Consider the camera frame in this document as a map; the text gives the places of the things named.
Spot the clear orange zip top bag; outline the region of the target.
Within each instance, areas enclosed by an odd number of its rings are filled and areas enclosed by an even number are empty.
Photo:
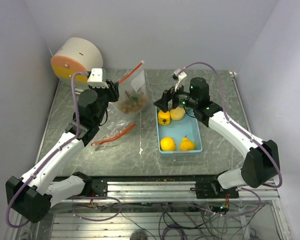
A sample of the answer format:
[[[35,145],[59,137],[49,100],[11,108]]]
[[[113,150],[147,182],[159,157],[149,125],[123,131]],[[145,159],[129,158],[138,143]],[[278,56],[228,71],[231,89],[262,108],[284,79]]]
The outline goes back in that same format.
[[[119,99],[116,107],[125,115],[136,115],[148,105],[144,66],[145,62],[142,60],[119,81]]]

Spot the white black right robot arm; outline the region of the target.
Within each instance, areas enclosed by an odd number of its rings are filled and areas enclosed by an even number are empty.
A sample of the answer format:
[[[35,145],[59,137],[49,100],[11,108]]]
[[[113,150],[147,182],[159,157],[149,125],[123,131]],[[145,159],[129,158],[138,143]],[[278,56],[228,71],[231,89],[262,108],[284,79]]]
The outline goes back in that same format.
[[[278,145],[273,140],[256,137],[228,116],[225,108],[210,99],[209,85],[203,77],[190,80],[189,91],[174,86],[163,91],[153,104],[166,113],[179,106],[191,109],[197,121],[216,131],[228,140],[244,157],[242,167],[224,171],[210,186],[211,194],[223,197],[228,189],[249,186],[253,189],[275,176],[281,177]]]

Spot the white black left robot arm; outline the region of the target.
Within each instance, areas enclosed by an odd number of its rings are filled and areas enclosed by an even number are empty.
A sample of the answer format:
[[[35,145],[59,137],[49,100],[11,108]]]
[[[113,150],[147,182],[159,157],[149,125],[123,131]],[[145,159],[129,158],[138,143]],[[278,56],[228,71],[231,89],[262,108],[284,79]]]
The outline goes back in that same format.
[[[82,172],[75,172],[65,180],[52,183],[57,174],[76,153],[84,149],[95,137],[108,116],[109,103],[119,99],[119,83],[106,80],[106,88],[90,86],[75,97],[73,119],[55,146],[21,177],[10,177],[5,184],[8,209],[27,219],[41,221],[51,207],[61,201],[78,196],[88,198],[93,180]]]

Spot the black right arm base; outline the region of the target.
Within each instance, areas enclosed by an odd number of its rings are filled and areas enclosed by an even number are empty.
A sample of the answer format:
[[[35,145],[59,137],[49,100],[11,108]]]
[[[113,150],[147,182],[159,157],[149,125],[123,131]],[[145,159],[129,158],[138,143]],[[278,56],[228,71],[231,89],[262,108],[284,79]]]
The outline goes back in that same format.
[[[217,181],[215,175],[195,175],[195,184],[190,191],[195,192],[197,199],[238,199],[236,187],[224,189]]]

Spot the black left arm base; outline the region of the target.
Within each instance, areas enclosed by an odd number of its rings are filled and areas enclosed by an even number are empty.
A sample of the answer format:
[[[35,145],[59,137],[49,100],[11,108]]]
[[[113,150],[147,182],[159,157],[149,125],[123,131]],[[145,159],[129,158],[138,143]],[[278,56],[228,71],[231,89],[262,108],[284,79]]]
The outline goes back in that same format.
[[[79,196],[84,197],[106,197],[108,193],[108,184],[101,178],[90,177],[82,172],[73,173],[84,182],[83,190]]]

